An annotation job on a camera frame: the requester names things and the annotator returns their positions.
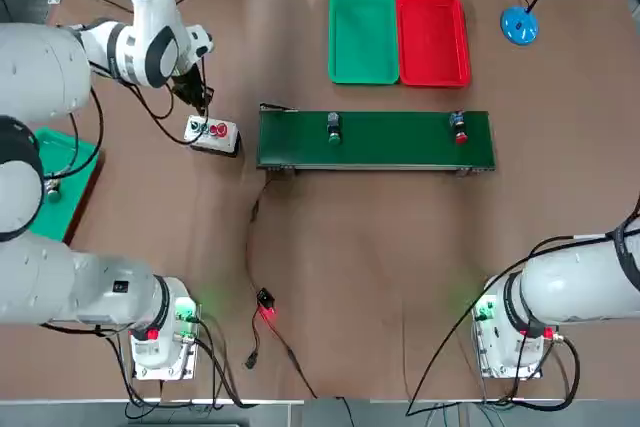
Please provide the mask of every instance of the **green button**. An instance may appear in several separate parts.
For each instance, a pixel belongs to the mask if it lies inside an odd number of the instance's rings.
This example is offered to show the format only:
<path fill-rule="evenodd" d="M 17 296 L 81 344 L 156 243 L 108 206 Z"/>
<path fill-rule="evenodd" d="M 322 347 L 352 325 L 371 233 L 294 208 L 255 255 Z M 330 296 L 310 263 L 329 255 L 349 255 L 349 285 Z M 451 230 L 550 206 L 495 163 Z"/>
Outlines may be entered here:
<path fill-rule="evenodd" d="M 338 145 L 340 143 L 340 135 L 336 134 L 335 132 L 333 134 L 329 134 L 329 144 L 331 145 Z"/>

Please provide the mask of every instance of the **brown table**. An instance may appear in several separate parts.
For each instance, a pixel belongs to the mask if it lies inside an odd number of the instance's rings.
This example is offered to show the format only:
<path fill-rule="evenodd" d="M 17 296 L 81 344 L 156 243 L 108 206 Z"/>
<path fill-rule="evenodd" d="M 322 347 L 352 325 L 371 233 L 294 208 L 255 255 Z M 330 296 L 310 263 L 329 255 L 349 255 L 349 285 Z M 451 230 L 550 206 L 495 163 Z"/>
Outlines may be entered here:
<path fill-rule="evenodd" d="M 185 22 L 203 24 L 216 43 L 207 57 L 207 80 L 216 89 L 212 115 L 239 125 L 243 156 L 172 144 L 129 92 L 96 78 L 105 164 L 72 247 L 143 259 L 157 273 L 184 280 L 222 325 L 243 398 L 308 398 L 261 322 L 258 365 L 242 367 L 253 347 L 254 310 L 245 240 L 264 183 L 255 169 L 259 102 L 317 110 L 488 110 L 494 173 L 303 173 L 269 185 L 253 224 L 253 276 L 276 296 L 277 326 L 318 394 L 405 398 L 403 347 L 412 391 L 487 275 L 547 236 L 612 228 L 640 185 L 640 44 L 626 0 L 542 0 L 540 36 L 527 48 L 509 44 L 499 28 L 502 10 L 518 0 L 462 2 L 472 84 L 437 90 L 333 85 L 327 0 L 186 1 Z M 99 0 L 63 0 L 51 22 L 100 16 L 128 18 Z M 157 112 L 167 107 L 165 90 L 145 95 Z M 167 126 L 181 135 L 191 111 L 181 104 L 176 111 Z M 82 137 L 95 139 L 94 109 L 84 109 L 78 121 Z M 54 127 L 69 131 L 64 120 Z M 126 397 L 104 342 L 37 327 L 0 332 L 3 399 Z M 580 397 L 638 397 L 637 324 L 566 333 L 582 358 Z M 468 324 L 459 339 L 443 352 L 420 398 L 480 397 L 462 355 L 474 365 Z M 556 370 L 551 363 L 545 380 L 527 383 L 522 394 L 562 397 Z M 489 386 L 492 395 L 505 389 Z M 209 363 L 200 364 L 197 380 L 165 390 L 166 398 L 210 398 Z M 157 395 L 155 383 L 143 392 Z"/>

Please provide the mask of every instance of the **white robotic arm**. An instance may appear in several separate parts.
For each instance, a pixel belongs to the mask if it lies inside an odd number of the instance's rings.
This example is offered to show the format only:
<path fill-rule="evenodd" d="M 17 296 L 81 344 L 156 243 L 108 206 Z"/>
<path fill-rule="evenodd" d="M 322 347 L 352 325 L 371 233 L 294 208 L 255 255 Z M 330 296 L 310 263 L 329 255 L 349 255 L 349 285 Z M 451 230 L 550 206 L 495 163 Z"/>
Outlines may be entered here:
<path fill-rule="evenodd" d="M 640 220 L 622 227 L 613 233 L 620 234 L 616 241 L 610 234 L 588 236 L 602 242 L 532 258 L 490 287 L 473 310 L 484 377 L 529 378 L 552 327 L 640 317 L 640 235 L 621 235 L 638 229 Z"/>
<path fill-rule="evenodd" d="M 213 49 L 211 36 L 201 26 L 185 27 L 174 0 L 132 2 L 133 26 L 0 24 L 0 323 L 125 325 L 147 378 L 183 378 L 194 356 L 175 334 L 192 330 L 185 319 L 196 306 L 182 282 L 27 231 L 43 202 L 45 178 L 25 124 L 86 105 L 92 69 L 156 88 L 171 78 L 174 92 L 198 109 L 210 100 L 197 61 Z"/>

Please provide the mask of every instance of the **switch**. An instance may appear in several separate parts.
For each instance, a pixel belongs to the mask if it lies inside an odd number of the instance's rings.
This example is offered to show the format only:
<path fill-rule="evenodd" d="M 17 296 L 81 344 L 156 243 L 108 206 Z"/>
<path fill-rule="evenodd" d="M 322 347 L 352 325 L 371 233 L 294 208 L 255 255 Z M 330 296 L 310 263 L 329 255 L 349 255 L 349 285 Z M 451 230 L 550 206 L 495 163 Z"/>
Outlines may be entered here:
<path fill-rule="evenodd" d="M 220 122 L 217 125 L 217 128 L 218 128 L 218 137 L 225 137 L 227 135 L 227 132 L 228 132 L 227 124 Z"/>

